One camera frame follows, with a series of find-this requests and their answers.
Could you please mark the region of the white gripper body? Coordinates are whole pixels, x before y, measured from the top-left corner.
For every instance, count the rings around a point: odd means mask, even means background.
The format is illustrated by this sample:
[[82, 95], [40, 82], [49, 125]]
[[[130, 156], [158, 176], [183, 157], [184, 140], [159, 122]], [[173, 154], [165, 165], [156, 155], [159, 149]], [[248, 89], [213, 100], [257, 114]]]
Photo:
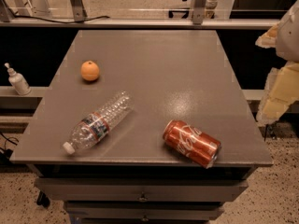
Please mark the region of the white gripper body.
[[279, 22], [276, 53], [286, 61], [299, 62], [299, 0]]

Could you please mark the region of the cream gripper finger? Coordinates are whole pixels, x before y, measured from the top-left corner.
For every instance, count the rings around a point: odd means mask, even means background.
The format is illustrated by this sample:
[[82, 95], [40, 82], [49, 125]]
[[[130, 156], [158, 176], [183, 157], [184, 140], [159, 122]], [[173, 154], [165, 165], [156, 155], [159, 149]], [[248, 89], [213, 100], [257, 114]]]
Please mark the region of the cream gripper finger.
[[286, 62], [272, 68], [265, 81], [256, 120], [260, 126], [278, 121], [290, 105], [299, 100], [299, 63]]
[[260, 35], [255, 42], [255, 45], [264, 48], [274, 48], [277, 42], [278, 24], [272, 26], [267, 32]]

